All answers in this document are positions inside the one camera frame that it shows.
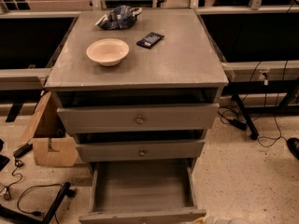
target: drawer knob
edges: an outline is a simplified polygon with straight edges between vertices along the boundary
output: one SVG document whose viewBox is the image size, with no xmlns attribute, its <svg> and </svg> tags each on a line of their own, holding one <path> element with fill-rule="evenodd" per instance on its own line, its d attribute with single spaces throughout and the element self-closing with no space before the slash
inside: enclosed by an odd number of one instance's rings
<svg viewBox="0 0 299 224">
<path fill-rule="evenodd" d="M 146 150 L 144 150 L 144 149 L 140 149 L 140 151 L 139 151 L 139 156 L 144 157 L 144 156 L 146 156 L 146 154 L 147 154 L 147 151 L 146 151 Z"/>
<path fill-rule="evenodd" d="M 144 120 L 140 116 L 138 116 L 138 118 L 136 119 L 136 123 L 143 124 L 143 122 L 144 122 Z"/>
</svg>

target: cardboard box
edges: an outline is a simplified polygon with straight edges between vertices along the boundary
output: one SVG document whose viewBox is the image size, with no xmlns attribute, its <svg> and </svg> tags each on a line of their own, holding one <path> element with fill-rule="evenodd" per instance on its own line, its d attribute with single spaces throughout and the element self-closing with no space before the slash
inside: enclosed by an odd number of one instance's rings
<svg viewBox="0 0 299 224">
<path fill-rule="evenodd" d="M 79 162 L 76 142 L 64 135 L 64 126 L 57 115 L 57 105 L 50 92 L 36 106 L 19 146 L 31 141 L 36 165 L 69 167 Z"/>
</svg>

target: gray cabinet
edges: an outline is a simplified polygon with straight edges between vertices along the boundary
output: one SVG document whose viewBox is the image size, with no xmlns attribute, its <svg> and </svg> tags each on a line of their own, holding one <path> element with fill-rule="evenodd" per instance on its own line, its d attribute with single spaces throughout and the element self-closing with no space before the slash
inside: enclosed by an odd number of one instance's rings
<svg viewBox="0 0 299 224">
<path fill-rule="evenodd" d="M 93 167 L 90 212 L 79 221 L 160 224 L 202 217 L 192 168 L 227 83 L 217 54 L 192 10 L 144 10 L 124 31 L 95 28 L 103 14 L 82 12 L 46 84 L 79 156 Z M 153 49 L 138 47 L 137 38 L 151 30 L 164 40 Z M 94 39 L 107 36 L 130 47 L 114 67 L 85 54 Z"/>
</svg>

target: power cord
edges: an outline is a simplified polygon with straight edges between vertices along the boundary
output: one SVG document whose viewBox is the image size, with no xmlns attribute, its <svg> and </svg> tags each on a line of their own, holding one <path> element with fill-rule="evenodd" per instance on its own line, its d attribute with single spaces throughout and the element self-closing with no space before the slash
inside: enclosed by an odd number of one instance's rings
<svg viewBox="0 0 299 224">
<path fill-rule="evenodd" d="M 226 113 L 233 113 L 235 115 L 235 119 L 227 118 L 227 116 L 225 116 Z M 220 106 L 218 109 L 218 114 L 221 116 L 222 123 L 231 124 L 242 131 L 245 131 L 247 129 L 247 124 L 245 122 L 240 121 L 240 117 L 242 116 L 242 113 L 240 109 L 237 107 L 237 105 Z"/>
<path fill-rule="evenodd" d="M 26 189 L 26 190 L 21 194 L 21 196 L 19 197 L 19 199 L 18 199 L 18 201 L 17 201 L 17 208 L 19 209 L 19 211 L 21 211 L 21 212 L 23 212 L 23 213 L 25 213 L 25 214 L 33 215 L 33 216 L 35 216 L 35 217 L 41 217 L 41 216 L 45 215 L 44 213 L 39 212 L 39 211 L 33 211 L 33 212 L 27 212 L 27 211 L 24 211 L 24 210 L 22 210 L 22 209 L 20 208 L 20 203 L 21 203 L 21 200 L 23 199 L 23 197 L 24 197 L 25 195 L 27 195 L 27 193 L 28 193 L 29 191 L 31 191 L 31 190 L 33 190 L 33 189 L 38 189 L 38 188 L 49 188 L 49 187 L 54 187 L 54 186 L 60 186 L 60 187 L 61 187 L 61 189 L 59 190 L 59 192 L 58 192 L 58 194 L 57 194 L 57 195 L 59 195 L 59 193 L 61 192 L 62 187 L 63 187 L 63 185 L 62 185 L 62 184 L 59 184 L 59 183 L 48 184 L 48 185 L 36 185 L 36 186 L 32 186 L 32 187 Z"/>
<path fill-rule="evenodd" d="M 282 81 L 284 80 L 284 77 L 285 77 L 285 74 L 286 74 L 286 69 L 287 69 L 288 62 L 289 62 L 289 61 L 285 62 L 284 67 L 283 67 L 283 74 L 282 74 L 282 79 L 281 79 Z M 278 95 L 277 95 L 277 99 L 276 99 L 275 106 L 278 105 L 278 97 L 279 97 L 279 93 L 278 93 Z M 279 125 L 278 125 L 278 121 L 277 121 L 276 114 L 277 114 L 276 112 L 273 114 L 273 119 L 274 119 L 274 122 L 276 123 L 276 126 L 278 127 L 279 136 L 276 137 L 276 138 L 274 138 L 274 137 L 267 137 L 267 136 L 260 136 L 260 137 L 258 138 L 258 143 L 259 143 L 259 145 L 262 146 L 262 147 L 271 147 L 271 146 L 273 146 L 273 145 L 276 143 L 276 141 L 278 141 L 278 140 L 281 139 L 281 138 L 284 139 L 284 140 L 287 142 L 287 139 L 286 139 L 285 137 L 283 137 L 282 134 L 281 134 L 281 130 L 280 130 Z M 273 140 L 273 142 L 272 142 L 272 144 L 266 146 L 266 145 L 263 145 L 263 143 L 262 143 L 262 141 L 263 141 L 264 139 L 267 139 L 267 140 Z"/>
<path fill-rule="evenodd" d="M 23 167 L 23 165 L 24 165 L 24 163 L 23 163 L 21 160 L 18 160 L 18 159 L 15 160 L 15 166 L 16 166 L 16 168 L 15 168 L 15 170 L 11 173 L 11 175 L 13 175 L 13 176 L 19 176 L 19 180 L 18 180 L 18 181 L 15 181 L 15 182 L 13 182 L 13 183 L 11 183 L 11 184 L 9 184 L 8 186 L 4 186 L 4 187 L 0 190 L 0 193 L 4 192 L 4 199 L 7 200 L 7 201 L 11 200 L 10 187 L 13 186 L 13 185 L 15 185 L 15 184 L 17 184 L 17 183 L 19 183 L 19 182 L 21 182 L 21 180 L 22 180 L 22 174 L 20 174 L 20 173 L 16 173 L 16 171 L 17 171 L 19 168 Z"/>
</svg>

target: speckled floor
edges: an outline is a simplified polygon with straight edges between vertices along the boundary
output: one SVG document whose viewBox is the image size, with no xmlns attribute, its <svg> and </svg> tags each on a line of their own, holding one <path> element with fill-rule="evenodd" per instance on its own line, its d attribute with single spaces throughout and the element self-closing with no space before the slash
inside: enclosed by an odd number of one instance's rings
<svg viewBox="0 0 299 224">
<path fill-rule="evenodd" d="M 19 179 L 11 175 L 15 169 L 12 153 L 31 118 L 30 112 L 23 112 L 14 122 L 5 123 L 6 110 L 2 108 L 0 117 L 0 138 L 5 142 L 1 154 L 11 161 L 0 172 L 0 188 Z M 286 139 L 299 136 L 298 117 L 277 117 L 277 121 Z M 254 123 L 260 135 L 279 135 L 273 117 L 261 116 Z M 207 217 L 216 219 L 242 217 L 251 224 L 297 224 L 299 160 L 290 153 L 283 139 L 272 147 L 262 147 L 249 135 L 249 130 L 240 131 L 216 118 L 193 171 L 198 207 L 207 210 Z M 61 224 L 79 223 L 78 217 L 88 213 L 92 186 L 88 167 L 85 164 L 71 168 L 36 166 L 33 152 L 21 160 L 24 166 L 17 173 L 22 174 L 23 179 L 10 188 L 11 200 L 5 201 L 0 196 L 0 203 L 17 210 L 18 198 L 27 188 L 68 181 L 77 194 L 75 198 L 64 198 L 57 219 Z M 53 187 L 29 192 L 22 199 L 21 208 L 47 212 L 57 191 L 58 188 Z M 0 219 L 0 223 L 9 222 Z"/>
</svg>

